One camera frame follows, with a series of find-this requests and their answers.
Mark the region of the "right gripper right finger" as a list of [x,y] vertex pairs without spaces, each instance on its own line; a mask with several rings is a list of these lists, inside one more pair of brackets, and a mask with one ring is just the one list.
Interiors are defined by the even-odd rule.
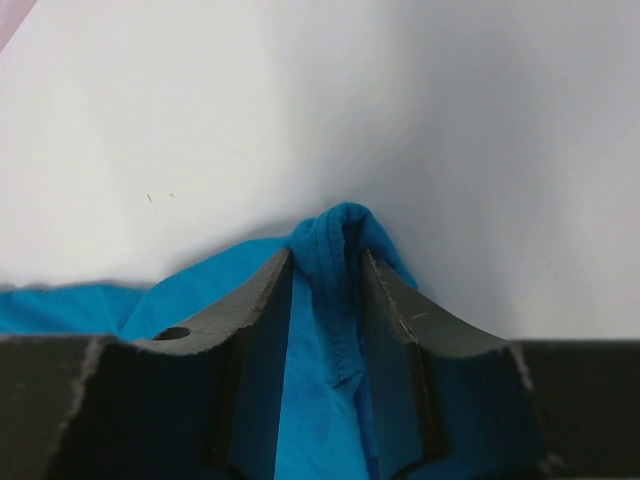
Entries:
[[361,258],[384,479],[635,479],[639,344],[505,340]]

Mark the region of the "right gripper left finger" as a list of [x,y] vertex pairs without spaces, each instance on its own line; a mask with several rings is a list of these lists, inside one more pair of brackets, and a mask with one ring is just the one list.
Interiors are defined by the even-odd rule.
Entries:
[[293,262],[151,340],[5,335],[5,479],[271,479]]

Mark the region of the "blue t-shirt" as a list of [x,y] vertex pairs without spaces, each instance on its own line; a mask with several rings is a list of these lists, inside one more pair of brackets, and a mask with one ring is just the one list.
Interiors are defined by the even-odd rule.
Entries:
[[291,249],[295,268],[276,475],[373,479],[377,452],[359,330],[359,259],[373,249],[402,278],[409,273],[361,205],[337,205],[286,237],[238,244],[147,289],[89,284],[6,291],[1,329],[149,336],[219,300],[281,247]]

